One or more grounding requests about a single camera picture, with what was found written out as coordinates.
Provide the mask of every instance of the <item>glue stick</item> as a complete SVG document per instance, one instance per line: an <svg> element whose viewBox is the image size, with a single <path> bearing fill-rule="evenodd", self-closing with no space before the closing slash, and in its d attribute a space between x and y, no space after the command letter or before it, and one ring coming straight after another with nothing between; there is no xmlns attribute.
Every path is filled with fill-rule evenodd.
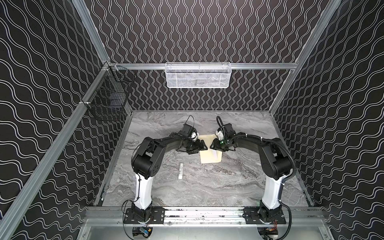
<svg viewBox="0 0 384 240"><path fill-rule="evenodd" d="M184 163L180 163L179 165L179 179L183 179L183 170L184 170Z"/></svg>

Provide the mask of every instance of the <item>black wallpaper with white wavy lines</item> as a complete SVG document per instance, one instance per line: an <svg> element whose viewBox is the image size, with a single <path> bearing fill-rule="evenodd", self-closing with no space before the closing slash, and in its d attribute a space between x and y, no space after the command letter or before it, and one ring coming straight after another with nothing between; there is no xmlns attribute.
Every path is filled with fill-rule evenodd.
<svg viewBox="0 0 384 240"><path fill-rule="evenodd" d="M119 72L123 75L127 73L125 70ZM167 87L164 71L139 71L127 90L128 101L132 109L136 110L267 111L288 72L289 70L234 70L230 85L225 89L176 89Z"/></svg>
<svg viewBox="0 0 384 240"><path fill-rule="evenodd" d="M123 126L85 114L12 239L76 239Z"/></svg>
<svg viewBox="0 0 384 240"><path fill-rule="evenodd" d="M383 16L342 1L275 114L336 240L384 239Z"/></svg>
<svg viewBox="0 0 384 240"><path fill-rule="evenodd" d="M0 219L98 74L70 0L0 0Z"/></svg>
<svg viewBox="0 0 384 240"><path fill-rule="evenodd" d="M291 63L327 0L85 0L115 63Z"/></svg>

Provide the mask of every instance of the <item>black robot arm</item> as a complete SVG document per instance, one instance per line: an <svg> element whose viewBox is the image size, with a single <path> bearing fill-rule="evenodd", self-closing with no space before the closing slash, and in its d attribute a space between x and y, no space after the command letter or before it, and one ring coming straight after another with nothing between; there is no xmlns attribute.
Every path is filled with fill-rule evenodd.
<svg viewBox="0 0 384 240"><path fill-rule="evenodd" d="M152 139L146 137L132 158L133 171L141 174L145 179L155 176L159 171L164 153L176 149L179 152L195 154L201 150L207 150L204 140L198 139L196 129L184 124L178 133L172 133L169 137Z"/></svg>
<svg viewBox="0 0 384 240"><path fill-rule="evenodd" d="M193 126L184 124L183 128L169 137L152 139L146 137L132 157L131 165L136 173L136 197L132 202L135 218L146 222L151 214L151 189L153 177L160 169L164 154L176 149L179 152L195 154L208 150L203 140Z"/></svg>
<svg viewBox="0 0 384 240"><path fill-rule="evenodd" d="M259 214L263 222L272 222L276 215L282 215L281 194L284 182L296 174L293 158L279 138L264 139L243 132L236 133L230 123L224 125L219 116L216 119L219 124L216 131L218 138L212 142L211 149L226 152L242 147L260 155L262 169L267 177Z"/></svg>

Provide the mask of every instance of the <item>marble tabletop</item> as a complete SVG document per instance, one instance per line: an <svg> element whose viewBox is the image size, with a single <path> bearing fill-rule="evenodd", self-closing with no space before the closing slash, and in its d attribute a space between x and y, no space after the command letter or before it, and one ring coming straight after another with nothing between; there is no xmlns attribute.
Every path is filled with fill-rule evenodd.
<svg viewBox="0 0 384 240"><path fill-rule="evenodd" d="M216 116L232 123L236 132L277 137L267 112L134 112L129 132L113 173L103 206L120 206L134 198L135 174L131 167L133 150L145 137L162 138L181 130L189 115L201 135L213 134ZM179 180L179 163L184 163ZM199 154L167 152L152 186L153 205L163 206L258 206L263 197L265 174L260 157L248 149L224 152L222 161L201 164ZM308 206L303 190L294 177L284 187L282 201L289 206Z"/></svg>

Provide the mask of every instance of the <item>beige envelope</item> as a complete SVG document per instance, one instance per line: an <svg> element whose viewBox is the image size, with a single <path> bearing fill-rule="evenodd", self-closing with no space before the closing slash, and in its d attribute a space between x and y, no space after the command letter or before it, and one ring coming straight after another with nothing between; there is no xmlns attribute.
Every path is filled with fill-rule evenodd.
<svg viewBox="0 0 384 240"><path fill-rule="evenodd" d="M215 138L217 138L215 134L199 135L199 139L204 140L205 144L208 147L208 150L200 151L201 163L221 162L221 156L222 156L223 152L216 151L216 150L209 148L209 146L211 146L211 144Z"/></svg>

